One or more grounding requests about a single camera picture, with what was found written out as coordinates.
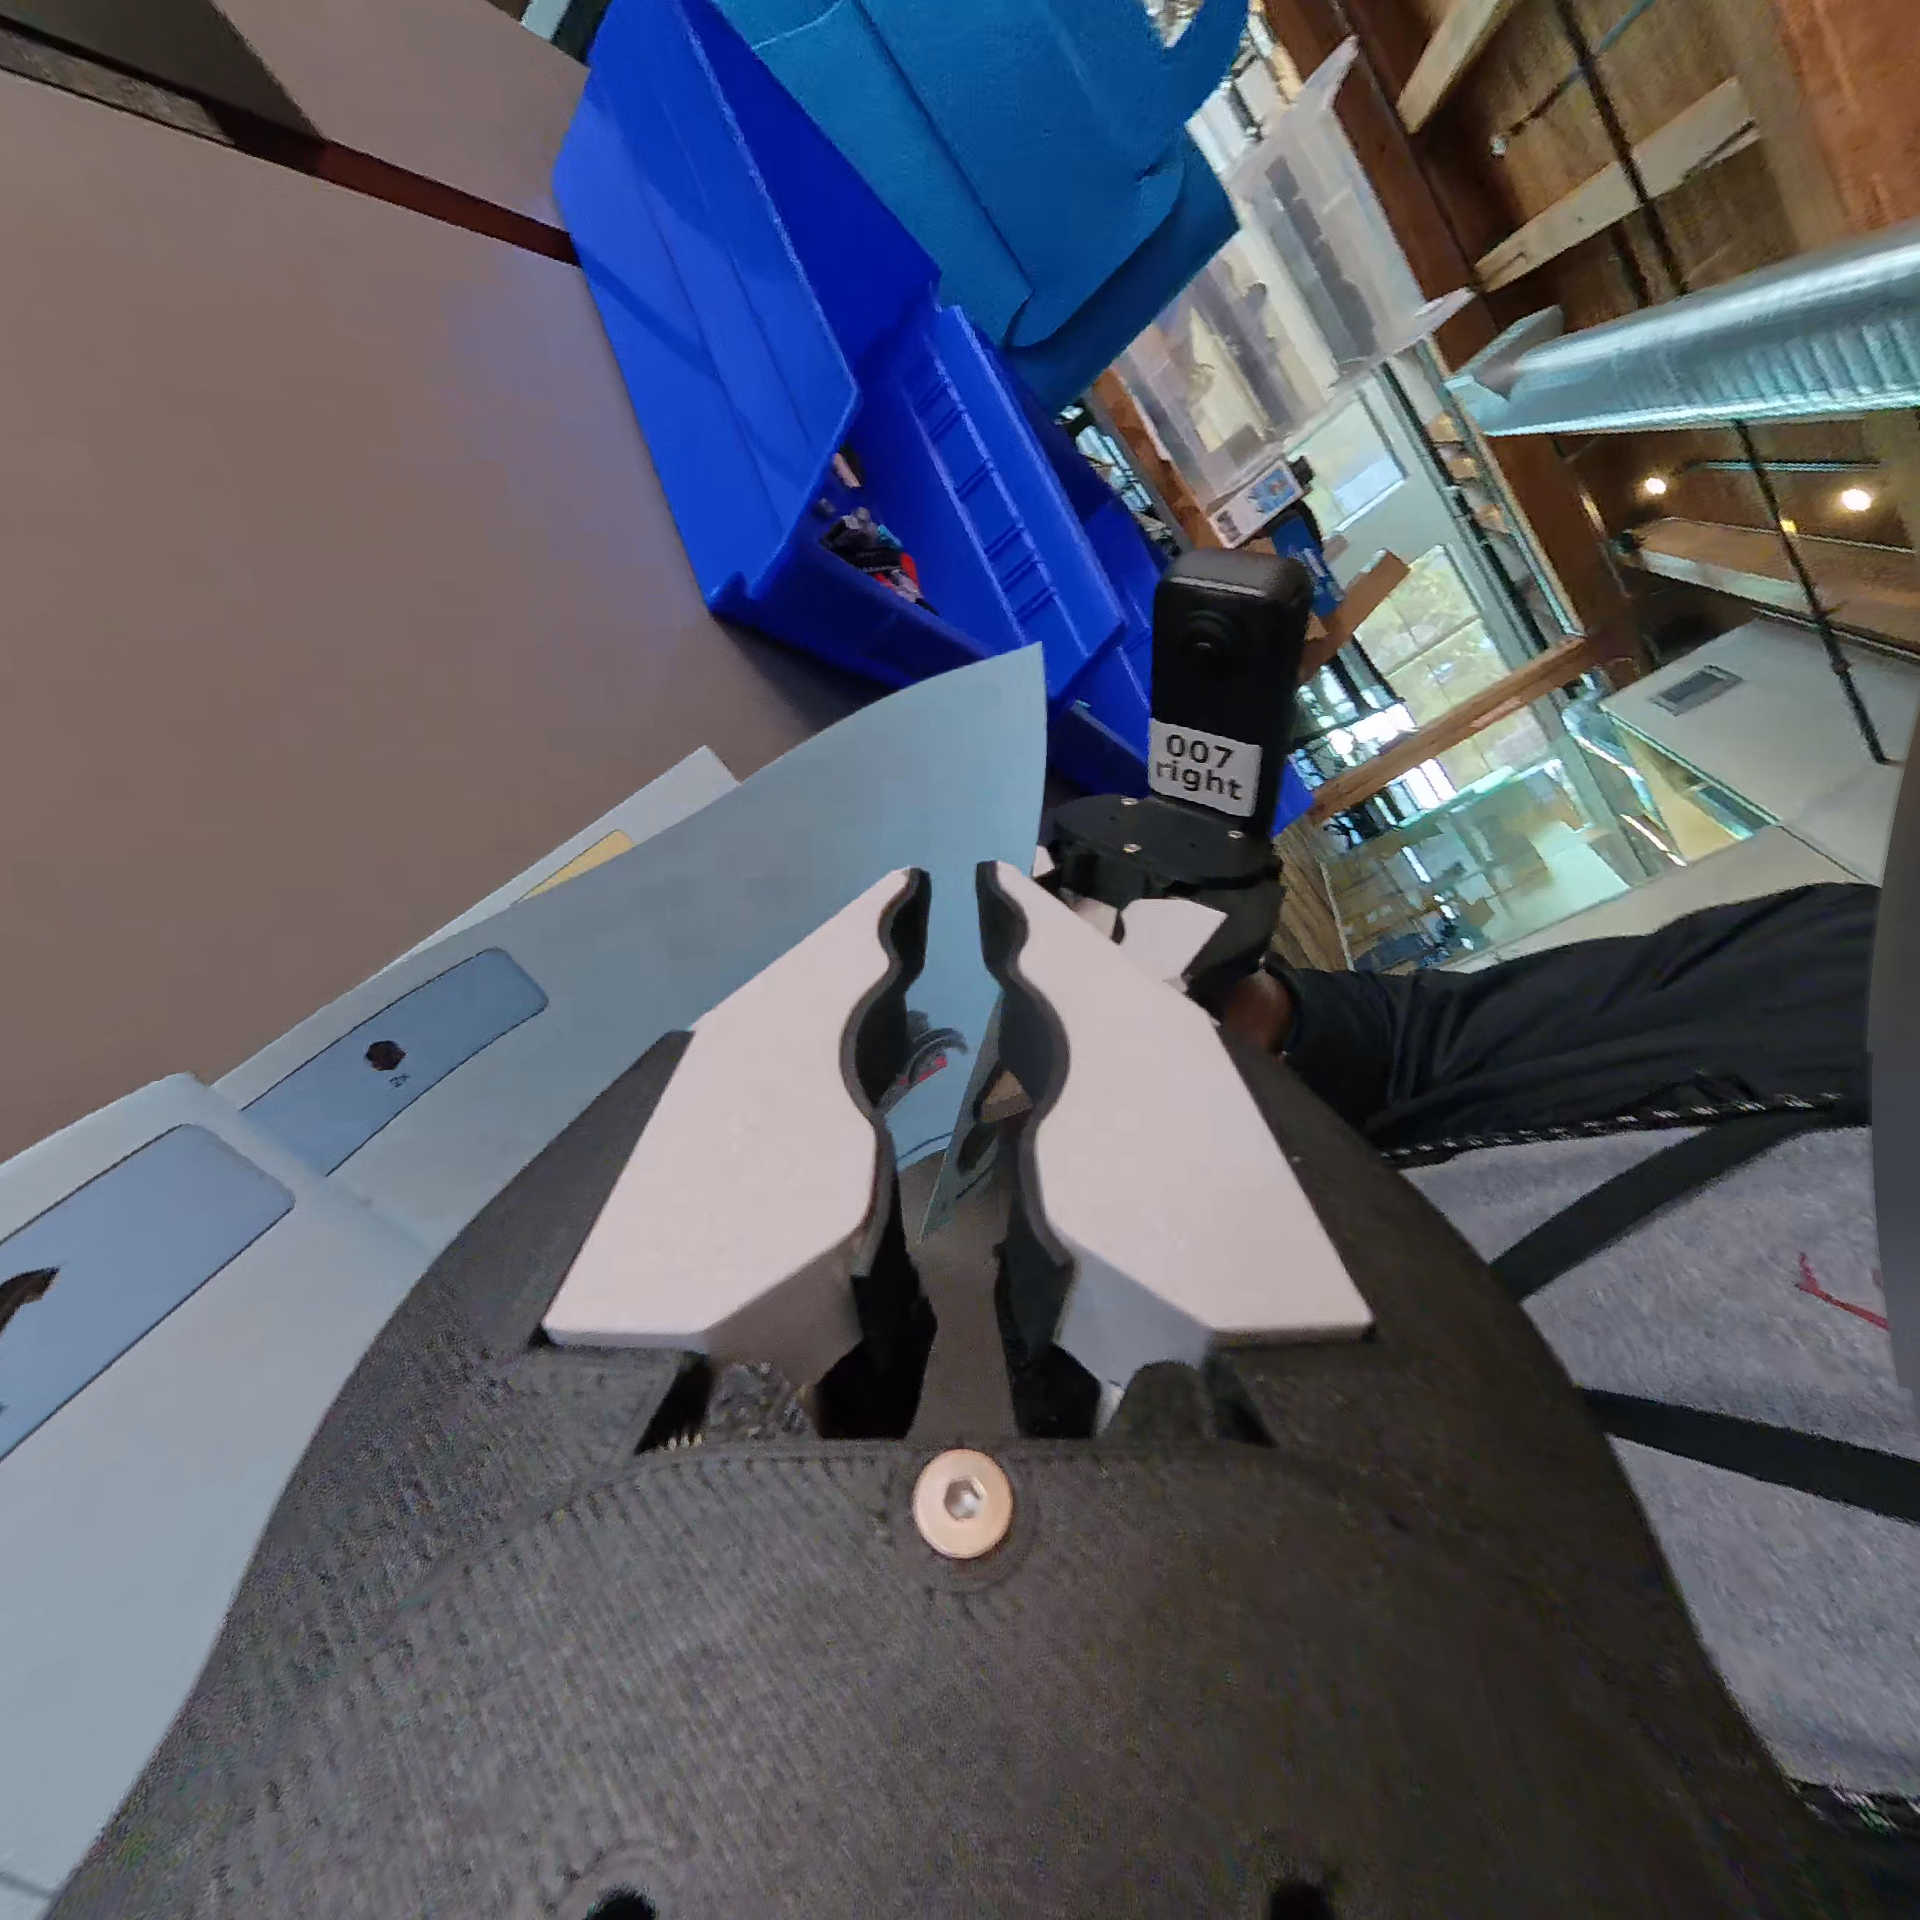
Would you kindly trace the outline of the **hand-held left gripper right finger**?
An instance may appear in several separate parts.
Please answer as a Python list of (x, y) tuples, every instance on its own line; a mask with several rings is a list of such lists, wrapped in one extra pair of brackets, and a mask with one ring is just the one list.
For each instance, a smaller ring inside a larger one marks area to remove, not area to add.
[(1114, 910), (974, 871), (998, 1056), (1029, 1100), (1005, 1243), (1016, 1356), (1116, 1413), (1156, 1366), (1358, 1341), (1377, 1317), (1200, 1003), (1119, 948)]

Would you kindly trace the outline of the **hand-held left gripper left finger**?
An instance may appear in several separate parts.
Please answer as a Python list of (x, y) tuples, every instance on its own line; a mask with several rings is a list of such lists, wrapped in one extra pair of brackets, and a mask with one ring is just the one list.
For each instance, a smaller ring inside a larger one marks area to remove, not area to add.
[(561, 1347), (853, 1352), (897, 1205), (931, 875), (887, 871), (704, 1013), (542, 1315)]

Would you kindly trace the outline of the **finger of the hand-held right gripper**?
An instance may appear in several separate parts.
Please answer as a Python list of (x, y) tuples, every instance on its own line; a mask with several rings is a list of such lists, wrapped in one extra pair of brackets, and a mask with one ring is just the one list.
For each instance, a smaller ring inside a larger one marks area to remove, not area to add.
[(1116, 912), (1116, 948), (1146, 977), (1192, 996), (1202, 951), (1226, 922), (1223, 908), (1195, 898), (1140, 898)]

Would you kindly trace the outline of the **blue plastic bin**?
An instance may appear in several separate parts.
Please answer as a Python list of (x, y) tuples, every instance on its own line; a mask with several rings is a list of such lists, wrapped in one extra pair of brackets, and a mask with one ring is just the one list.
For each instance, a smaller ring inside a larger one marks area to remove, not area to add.
[(1246, 832), (1304, 818), (1293, 767), (1312, 580), (1273, 551), (1166, 555), (1051, 417), (1042, 445), (1120, 603), (1119, 640), (1049, 722), (1051, 764), (1091, 794), (1195, 804)]
[[(555, 196), (708, 612), (890, 687), (1125, 613), (998, 352), (710, 3), (602, 17)], [(853, 445), (935, 613), (817, 539)]]

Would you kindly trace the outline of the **pile of red black bricks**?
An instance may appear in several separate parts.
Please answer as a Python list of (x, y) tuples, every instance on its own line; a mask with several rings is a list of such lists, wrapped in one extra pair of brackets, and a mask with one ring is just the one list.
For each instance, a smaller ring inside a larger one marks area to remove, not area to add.
[(909, 606), (927, 613), (938, 612), (925, 590), (916, 557), (877, 511), (874, 491), (853, 444), (835, 451), (813, 515), (817, 539), (826, 551)]

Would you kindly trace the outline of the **light blue instruction booklet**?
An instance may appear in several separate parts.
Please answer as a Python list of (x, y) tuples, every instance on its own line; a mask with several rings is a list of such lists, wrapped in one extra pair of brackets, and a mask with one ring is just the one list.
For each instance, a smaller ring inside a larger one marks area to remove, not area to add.
[(982, 1037), (963, 899), (1036, 851), (1045, 762), (1036, 645), (749, 779), (702, 745), (215, 1083), (5, 1164), (5, 1915), (50, 1907), (155, 1754), (374, 1335), (663, 1033), (922, 868), (910, 1006)]

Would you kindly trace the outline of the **person's right forearm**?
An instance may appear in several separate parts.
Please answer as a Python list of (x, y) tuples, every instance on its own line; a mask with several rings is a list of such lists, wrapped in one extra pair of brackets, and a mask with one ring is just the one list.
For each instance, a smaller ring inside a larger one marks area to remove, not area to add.
[(1880, 888), (1822, 882), (1479, 972), (1271, 965), (1283, 1057), (1388, 1160), (1871, 1114)]

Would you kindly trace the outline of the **person's right hand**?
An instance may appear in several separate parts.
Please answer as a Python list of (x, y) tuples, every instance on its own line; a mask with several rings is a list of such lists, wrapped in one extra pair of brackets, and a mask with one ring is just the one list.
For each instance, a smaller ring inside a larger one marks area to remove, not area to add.
[(1237, 979), (1223, 997), (1217, 1022), (1260, 1051), (1289, 1057), (1300, 1026), (1300, 996), (1293, 976), (1273, 954), (1262, 955), (1260, 965)]

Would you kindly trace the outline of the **blue cardboard box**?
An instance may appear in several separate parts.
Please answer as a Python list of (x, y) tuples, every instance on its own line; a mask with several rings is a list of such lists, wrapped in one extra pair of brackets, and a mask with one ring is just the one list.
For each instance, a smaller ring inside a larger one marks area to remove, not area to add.
[(1335, 577), (1320, 521), (1308, 502), (1293, 500), (1269, 521), (1262, 537), (1283, 560), (1300, 564), (1308, 572), (1312, 613), (1322, 624), (1330, 624), (1342, 603), (1342, 588)]

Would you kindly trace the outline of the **brown cardboard sheet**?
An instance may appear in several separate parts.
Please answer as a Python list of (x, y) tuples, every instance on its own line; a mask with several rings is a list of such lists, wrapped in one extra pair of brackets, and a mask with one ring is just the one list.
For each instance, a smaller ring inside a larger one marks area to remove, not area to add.
[(1329, 616), (1308, 613), (1298, 686), (1304, 687), (1325, 670), (1409, 577), (1410, 566), (1395, 551), (1382, 550), (1367, 570), (1356, 574)]

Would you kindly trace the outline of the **printed leaflet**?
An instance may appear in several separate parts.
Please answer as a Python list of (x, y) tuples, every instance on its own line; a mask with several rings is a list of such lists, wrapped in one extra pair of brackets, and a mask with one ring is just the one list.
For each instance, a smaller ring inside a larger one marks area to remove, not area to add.
[(1304, 498), (1295, 464), (1281, 456), (1209, 510), (1213, 536), (1228, 550), (1242, 548)]

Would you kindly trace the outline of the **stack of clear storage boxes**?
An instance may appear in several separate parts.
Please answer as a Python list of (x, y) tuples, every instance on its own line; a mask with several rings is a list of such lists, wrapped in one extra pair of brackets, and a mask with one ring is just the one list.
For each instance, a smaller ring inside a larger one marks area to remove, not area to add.
[(1116, 361), (1207, 511), (1281, 500), (1295, 450), (1477, 299), (1472, 283), (1429, 291), (1409, 260), (1341, 114), (1364, 74), (1348, 36), (1237, 156), (1226, 242)]

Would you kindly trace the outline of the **blue felt bag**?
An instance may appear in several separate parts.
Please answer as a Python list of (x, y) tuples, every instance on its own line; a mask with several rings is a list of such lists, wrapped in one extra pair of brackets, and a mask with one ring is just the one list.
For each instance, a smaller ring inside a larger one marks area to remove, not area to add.
[(1139, 1), (724, 1), (722, 17), (936, 261), (1053, 415), (1237, 235), (1191, 123), (1246, 1), (1166, 38)]

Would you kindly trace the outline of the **white counter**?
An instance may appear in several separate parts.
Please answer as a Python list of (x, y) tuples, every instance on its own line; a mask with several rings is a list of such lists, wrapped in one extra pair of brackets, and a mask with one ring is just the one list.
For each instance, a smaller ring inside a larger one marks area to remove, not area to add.
[(1882, 882), (1919, 667), (1863, 640), (1838, 654), (1843, 675), (1813, 629), (1761, 617), (1598, 702), (1662, 851), (1804, 851), (1818, 871)]

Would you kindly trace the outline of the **silver air duct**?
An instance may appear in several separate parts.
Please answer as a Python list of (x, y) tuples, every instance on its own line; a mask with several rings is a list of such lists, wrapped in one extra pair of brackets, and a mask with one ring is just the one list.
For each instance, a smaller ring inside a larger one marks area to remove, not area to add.
[(1488, 437), (1912, 414), (1919, 222), (1579, 332), (1551, 305), (1445, 386)]

